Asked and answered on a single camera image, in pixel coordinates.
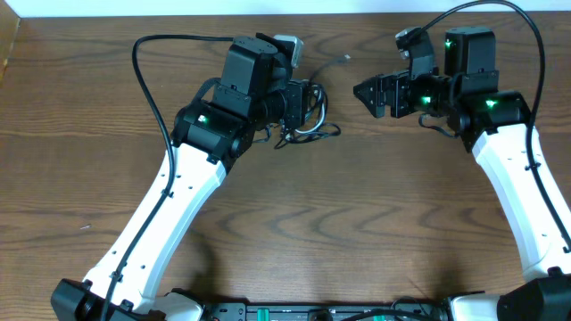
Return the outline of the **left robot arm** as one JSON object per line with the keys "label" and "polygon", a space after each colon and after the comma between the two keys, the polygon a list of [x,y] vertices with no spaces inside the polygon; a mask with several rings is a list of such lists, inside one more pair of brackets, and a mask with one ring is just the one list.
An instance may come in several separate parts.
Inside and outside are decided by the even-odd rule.
{"label": "left robot arm", "polygon": [[233,37],[222,74],[203,82],[173,129],[145,198],[82,281],[61,280],[51,305],[60,320],[197,320],[201,304],[158,293],[187,229],[256,132],[305,121],[310,86],[293,79],[303,43],[288,35]]}

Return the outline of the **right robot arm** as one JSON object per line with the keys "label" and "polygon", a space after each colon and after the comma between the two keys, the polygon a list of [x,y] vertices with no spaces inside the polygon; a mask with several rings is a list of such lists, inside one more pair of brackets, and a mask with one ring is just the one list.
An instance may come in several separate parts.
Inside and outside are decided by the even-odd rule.
{"label": "right robot arm", "polygon": [[354,86],[376,118],[417,111],[444,117],[447,136],[462,140],[492,183],[514,235],[525,284],[502,295],[461,294],[445,302],[450,320],[568,320],[570,210],[542,155],[531,112],[516,91],[499,91],[495,35],[486,27],[447,30],[444,73],[429,35],[396,35],[406,70]]}

